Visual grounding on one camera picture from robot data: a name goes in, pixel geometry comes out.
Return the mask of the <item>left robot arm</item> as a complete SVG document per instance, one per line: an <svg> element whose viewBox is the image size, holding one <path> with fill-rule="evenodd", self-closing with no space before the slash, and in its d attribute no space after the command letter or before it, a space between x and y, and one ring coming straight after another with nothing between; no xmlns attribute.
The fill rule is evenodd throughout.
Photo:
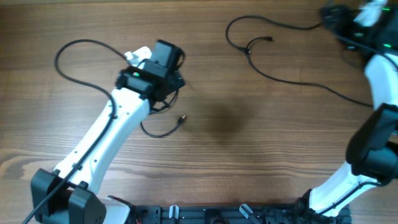
<svg viewBox="0 0 398 224"><path fill-rule="evenodd" d="M104 176L128 136L149 116L166 110L185 82L180 67L185 52L158 40L122 54L121 70L108 102L76 148L53 171L39 169L30 182L33 209L40 223L138 223L135 206L117 197L98 198Z"/></svg>

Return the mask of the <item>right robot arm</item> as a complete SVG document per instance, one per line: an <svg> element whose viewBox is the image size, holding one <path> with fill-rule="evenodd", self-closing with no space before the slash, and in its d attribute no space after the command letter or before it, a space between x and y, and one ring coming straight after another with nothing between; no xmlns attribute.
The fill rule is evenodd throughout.
<svg viewBox="0 0 398 224"><path fill-rule="evenodd" d="M323 184L308 190L294 207L303 223L342 221L340 211L365 191L397 178L397 5L367 1L358 12L345 5L320 9L323 25L366 62L373 114L351 138L343 165Z"/></svg>

